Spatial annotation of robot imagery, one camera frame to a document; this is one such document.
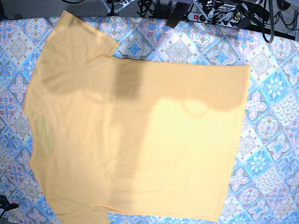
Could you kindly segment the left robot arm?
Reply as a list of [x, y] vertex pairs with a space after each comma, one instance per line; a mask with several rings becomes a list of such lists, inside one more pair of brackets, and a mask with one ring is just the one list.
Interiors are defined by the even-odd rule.
[[187, 11], [188, 21], [246, 29], [271, 24], [269, 0], [194, 0]]

